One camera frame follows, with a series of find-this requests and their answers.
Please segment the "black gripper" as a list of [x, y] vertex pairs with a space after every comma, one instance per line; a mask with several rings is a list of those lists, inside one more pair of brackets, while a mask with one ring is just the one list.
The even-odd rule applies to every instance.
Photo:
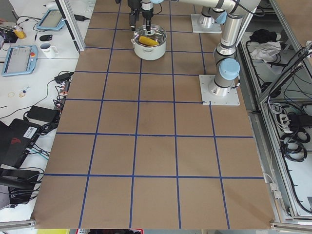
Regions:
[[151, 33], [151, 20], [153, 17], [153, 11], [144, 11], [144, 18], [146, 20], [146, 32]]
[[129, 24], [132, 31], [136, 30], [136, 22], [139, 20], [141, 10], [141, 0], [127, 0], [127, 4], [131, 11], [129, 13]]

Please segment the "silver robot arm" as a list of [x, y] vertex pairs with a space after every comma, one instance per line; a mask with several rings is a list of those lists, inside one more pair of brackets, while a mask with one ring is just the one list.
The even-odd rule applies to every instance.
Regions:
[[[242, 22], [247, 14], [253, 14], [259, 5], [258, 0], [187, 0], [186, 4], [202, 6], [202, 15], [224, 24], [220, 43], [214, 50], [216, 75], [209, 83], [208, 90], [215, 97], [225, 97], [234, 87], [240, 65], [235, 60], [239, 34], [244, 30]], [[159, 0], [129, 0], [131, 11], [129, 25], [134, 35], [132, 44], [137, 56], [144, 60], [156, 60], [164, 55], [155, 50], [167, 39], [167, 33], [160, 26], [152, 24], [154, 4]]]
[[151, 34], [152, 17], [154, 16], [154, 5], [150, 0], [142, 0], [141, 5], [142, 16], [145, 19], [147, 34]]

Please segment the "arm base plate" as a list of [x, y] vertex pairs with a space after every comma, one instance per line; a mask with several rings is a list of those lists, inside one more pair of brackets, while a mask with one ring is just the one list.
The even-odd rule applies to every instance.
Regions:
[[237, 89], [220, 88], [215, 84], [215, 75], [199, 75], [203, 105], [239, 106]]
[[211, 17], [201, 14], [191, 14], [193, 33], [221, 34], [221, 26]]

